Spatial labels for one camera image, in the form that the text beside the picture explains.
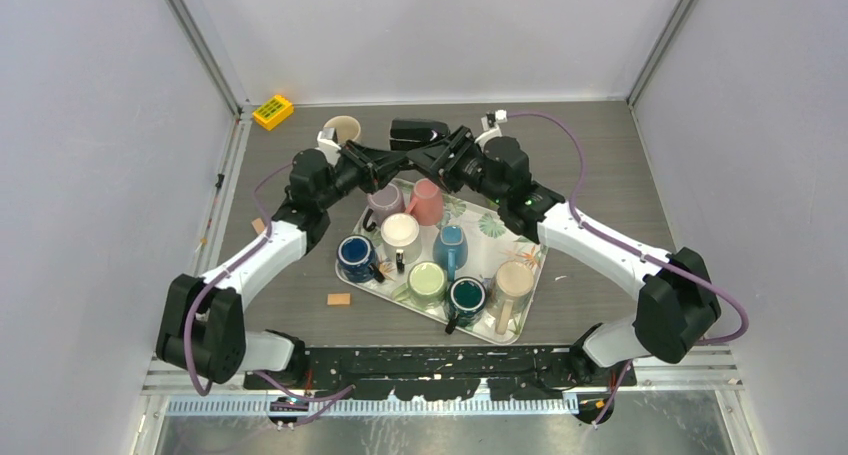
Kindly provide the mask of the black mug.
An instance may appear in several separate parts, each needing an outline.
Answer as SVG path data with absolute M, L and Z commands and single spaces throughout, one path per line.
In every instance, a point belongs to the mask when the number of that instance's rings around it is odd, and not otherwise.
M 450 134 L 449 126 L 429 119 L 395 118 L 389 132 L 392 151 L 408 151 L 427 146 Z

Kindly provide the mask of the sea pattern beige mug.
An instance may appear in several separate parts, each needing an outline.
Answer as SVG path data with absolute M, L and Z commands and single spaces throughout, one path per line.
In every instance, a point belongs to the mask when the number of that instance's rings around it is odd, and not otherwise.
M 348 141 L 360 142 L 362 127 L 360 122 L 349 115 L 339 115 L 329 119 L 323 126 L 324 130 L 334 131 L 333 140 L 340 146 Z

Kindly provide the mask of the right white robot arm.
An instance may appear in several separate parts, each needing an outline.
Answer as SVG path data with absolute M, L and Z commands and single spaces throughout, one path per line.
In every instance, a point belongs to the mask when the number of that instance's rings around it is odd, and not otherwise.
M 601 323 L 573 344 L 570 367 L 580 383 L 596 385 L 611 366 L 629 359 L 653 356 L 678 363 L 720 318 L 697 252 L 669 253 L 639 245 L 595 223 L 533 179 L 529 158 L 516 139 L 501 136 L 478 145 L 469 129 L 460 127 L 406 157 L 440 188 L 456 192 L 467 187 L 495 202 L 507 229 L 575 258 L 636 300 L 632 315 Z

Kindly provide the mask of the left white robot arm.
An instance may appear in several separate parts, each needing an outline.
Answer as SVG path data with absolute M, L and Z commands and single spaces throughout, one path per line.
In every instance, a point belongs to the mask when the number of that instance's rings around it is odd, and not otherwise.
M 410 169 L 403 151 L 348 142 L 330 162 L 317 148 L 294 156 L 285 199 L 265 229 L 230 260 L 201 276 L 182 274 L 170 284 L 155 352 L 187 370 L 202 396 L 240 372 L 267 371 L 284 389 L 307 373 L 302 340 L 285 333 L 249 332 L 244 310 L 282 270 L 308 254 L 330 224 L 328 210 L 355 189 L 374 193 Z

